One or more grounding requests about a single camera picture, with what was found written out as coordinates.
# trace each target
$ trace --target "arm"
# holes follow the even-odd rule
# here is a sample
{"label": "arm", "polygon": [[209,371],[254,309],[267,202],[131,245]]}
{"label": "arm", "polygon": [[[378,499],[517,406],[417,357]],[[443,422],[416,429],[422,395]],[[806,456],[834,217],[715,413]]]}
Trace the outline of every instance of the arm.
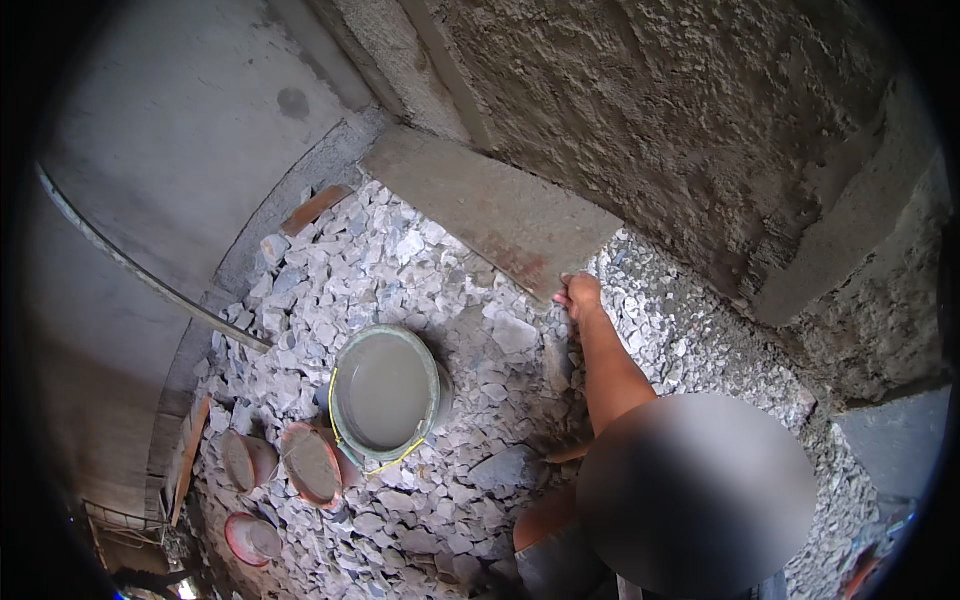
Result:
{"label": "arm", "polygon": [[586,273],[564,275],[566,286],[554,300],[566,306],[580,327],[587,363],[587,408],[593,433],[599,436],[610,423],[657,398],[646,375],[636,365],[600,303],[600,281]]}

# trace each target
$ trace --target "yellow string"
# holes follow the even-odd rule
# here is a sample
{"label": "yellow string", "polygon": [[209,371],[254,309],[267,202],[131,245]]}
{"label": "yellow string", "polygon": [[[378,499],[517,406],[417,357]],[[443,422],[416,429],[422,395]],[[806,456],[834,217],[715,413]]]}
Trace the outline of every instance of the yellow string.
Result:
{"label": "yellow string", "polygon": [[333,439],[337,444],[343,440],[340,438],[340,432],[337,431],[337,423],[333,422],[333,382],[337,380],[337,368],[333,368],[333,374],[330,376],[330,389],[326,392],[326,408],[330,411],[330,425],[333,427]]}
{"label": "yellow string", "polygon": [[[337,441],[337,444],[339,444],[340,442],[343,441],[343,438],[340,437],[340,432],[337,431],[337,423],[333,418],[333,383],[336,380],[337,380],[337,368],[334,367],[333,374],[330,376],[330,389],[326,393],[326,407],[330,412],[330,425],[333,427],[333,438]],[[361,472],[363,472],[364,475],[375,475],[381,470],[383,470],[384,468],[390,468],[393,465],[405,459],[406,457],[410,456],[410,453],[416,450],[417,446],[419,446],[420,444],[423,444],[424,442],[426,442],[426,438],[420,438],[415,443],[413,443],[409,448],[407,448],[406,451],[404,451],[403,454],[400,455],[400,458],[396,459],[395,461],[392,461],[391,463],[388,463],[383,467],[375,468],[374,470],[371,470],[371,471],[361,471]]]}

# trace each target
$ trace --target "bucket handle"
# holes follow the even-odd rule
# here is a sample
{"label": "bucket handle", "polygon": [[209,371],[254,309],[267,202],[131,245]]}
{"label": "bucket handle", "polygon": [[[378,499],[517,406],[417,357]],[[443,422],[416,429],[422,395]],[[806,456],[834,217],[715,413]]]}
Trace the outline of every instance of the bucket handle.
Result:
{"label": "bucket handle", "polygon": [[381,470],[392,467],[393,465],[399,463],[406,457],[410,456],[410,453],[416,450],[417,446],[426,442],[426,438],[420,438],[419,440],[411,444],[410,447],[408,447],[403,452],[403,454],[401,454],[400,457],[395,461],[387,463],[386,465],[383,465],[379,468],[375,468],[374,470],[370,470],[370,471],[364,470],[364,465],[356,457],[356,454],[353,453],[353,448],[349,447],[347,443],[344,442],[344,439],[340,437],[340,431],[337,430],[337,422],[333,418],[333,384],[334,382],[336,382],[336,380],[337,380],[337,368],[334,367],[333,374],[330,376],[330,388],[326,393],[326,406],[327,406],[327,410],[330,413],[330,425],[333,427],[333,438],[337,441],[337,447],[343,451],[343,453],[347,456],[348,460],[354,463],[356,467],[360,469],[360,472],[362,472],[364,475],[376,475]]}

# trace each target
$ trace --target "crushed stone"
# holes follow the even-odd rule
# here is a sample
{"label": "crushed stone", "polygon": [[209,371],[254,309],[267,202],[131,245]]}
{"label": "crushed stone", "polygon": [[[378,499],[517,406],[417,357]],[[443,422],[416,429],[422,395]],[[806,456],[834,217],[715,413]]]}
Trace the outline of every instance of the crushed stone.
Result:
{"label": "crushed stone", "polygon": [[[534,300],[370,178],[317,225],[296,238],[271,236],[263,248],[266,271],[252,274],[255,286],[228,317],[278,344],[261,355],[214,334],[197,391],[218,400],[197,488],[233,574],[264,596],[341,599],[460,598],[463,582],[453,579],[478,564],[516,573],[517,515],[574,481],[580,463],[542,465],[536,481],[519,464],[510,478],[487,476],[482,466],[494,456],[515,458],[511,448],[520,444],[529,455],[513,452],[535,460],[591,435],[583,355],[563,308]],[[736,397],[800,440],[819,494],[808,540],[786,566],[787,585],[792,598],[836,596],[850,576],[843,567],[852,563],[852,539],[879,518],[876,489],[793,365],[699,277],[629,231],[619,231],[588,270],[601,279],[604,307],[658,394]],[[347,487],[332,513],[300,499],[282,469],[249,496],[232,491],[220,452],[228,413],[242,411],[237,420],[279,451],[287,425],[325,412],[337,352],[372,324],[413,330],[446,365],[455,396],[449,421],[401,464]],[[253,569],[232,557],[216,528],[236,511],[278,523],[279,559]]]}

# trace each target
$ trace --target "hand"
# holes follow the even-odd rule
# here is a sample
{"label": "hand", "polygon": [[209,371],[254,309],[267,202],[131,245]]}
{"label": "hand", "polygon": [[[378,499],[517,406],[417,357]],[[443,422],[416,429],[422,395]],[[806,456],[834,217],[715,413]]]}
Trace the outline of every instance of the hand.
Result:
{"label": "hand", "polygon": [[557,292],[556,300],[570,313],[570,319],[580,321],[588,312],[596,309],[603,310],[600,303],[600,280],[589,273],[577,275],[563,274],[560,281],[564,288]]}

